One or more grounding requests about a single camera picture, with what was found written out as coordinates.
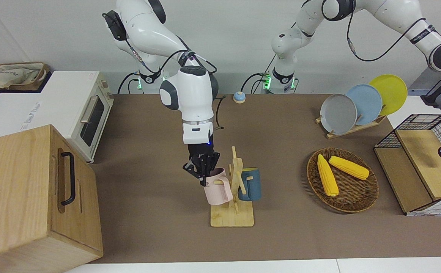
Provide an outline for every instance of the wooden box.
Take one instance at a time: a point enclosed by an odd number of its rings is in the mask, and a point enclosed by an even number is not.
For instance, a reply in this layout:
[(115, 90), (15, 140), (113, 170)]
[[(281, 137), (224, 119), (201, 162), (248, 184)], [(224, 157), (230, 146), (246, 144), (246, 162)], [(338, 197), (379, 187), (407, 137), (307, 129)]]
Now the wooden box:
[(441, 215), (441, 116), (435, 117), (434, 124), (431, 120), (406, 120), (374, 149), (408, 216)]
[(94, 171), (52, 126), (0, 137), (0, 273), (60, 273), (101, 256)]

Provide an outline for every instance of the pink mug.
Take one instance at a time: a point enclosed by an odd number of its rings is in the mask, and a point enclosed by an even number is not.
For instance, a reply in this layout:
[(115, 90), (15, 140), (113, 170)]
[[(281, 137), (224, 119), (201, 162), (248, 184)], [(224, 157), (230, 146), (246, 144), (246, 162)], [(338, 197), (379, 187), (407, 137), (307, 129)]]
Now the pink mug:
[(203, 187), (207, 202), (216, 206), (232, 200), (231, 186), (225, 174), (224, 168), (215, 168), (206, 178), (206, 186)]

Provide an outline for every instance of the yellow corn cob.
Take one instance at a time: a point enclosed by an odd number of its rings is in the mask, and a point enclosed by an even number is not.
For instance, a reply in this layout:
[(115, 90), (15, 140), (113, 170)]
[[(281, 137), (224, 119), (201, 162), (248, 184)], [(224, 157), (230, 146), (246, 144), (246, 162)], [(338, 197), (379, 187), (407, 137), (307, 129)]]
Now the yellow corn cob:
[(321, 154), (318, 155), (317, 166), (325, 194), (328, 196), (337, 196), (339, 194), (339, 187), (337, 187), (337, 182), (335, 182), (335, 176), (332, 173), (328, 162)]
[(348, 173), (360, 180), (366, 180), (369, 176), (369, 170), (347, 159), (331, 156), (328, 162), (335, 168)]

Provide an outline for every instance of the wooden cabinet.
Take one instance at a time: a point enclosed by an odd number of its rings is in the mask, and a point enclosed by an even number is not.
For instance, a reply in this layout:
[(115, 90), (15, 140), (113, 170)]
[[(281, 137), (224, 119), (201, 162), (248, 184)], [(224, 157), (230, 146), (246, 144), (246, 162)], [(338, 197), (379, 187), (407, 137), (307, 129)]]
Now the wooden cabinet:
[(0, 137), (0, 273), (59, 273), (101, 256), (94, 171), (52, 126)]

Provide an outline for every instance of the plate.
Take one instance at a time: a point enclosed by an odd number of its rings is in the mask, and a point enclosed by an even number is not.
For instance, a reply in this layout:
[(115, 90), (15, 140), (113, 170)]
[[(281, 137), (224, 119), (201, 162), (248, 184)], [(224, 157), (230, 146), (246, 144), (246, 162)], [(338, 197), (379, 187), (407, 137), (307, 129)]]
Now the plate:
[[(317, 167), (317, 157), (321, 154), (328, 161), (332, 155), (352, 161), (364, 166), (369, 170), (366, 180), (360, 180), (352, 175), (330, 165), (339, 187), (339, 194), (334, 197), (327, 196), (321, 184)], [(326, 147), (318, 150), (310, 157), (307, 166), (307, 176), (312, 190), (328, 206), (339, 211), (355, 213), (365, 211), (375, 204), (379, 197), (379, 186), (377, 178), (371, 168), (360, 157), (352, 152), (337, 147)]]
[(363, 126), (373, 122), (382, 109), (381, 95), (371, 85), (356, 85), (347, 94), (357, 108), (357, 114), (362, 115), (356, 125)]
[(396, 75), (381, 75), (370, 83), (380, 93), (382, 104), (381, 116), (387, 116), (399, 110), (406, 101), (408, 88), (401, 78)]
[(334, 135), (347, 133), (357, 119), (357, 108), (346, 95), (335, 94), (328, 97), (320, 109), (321, 124)]

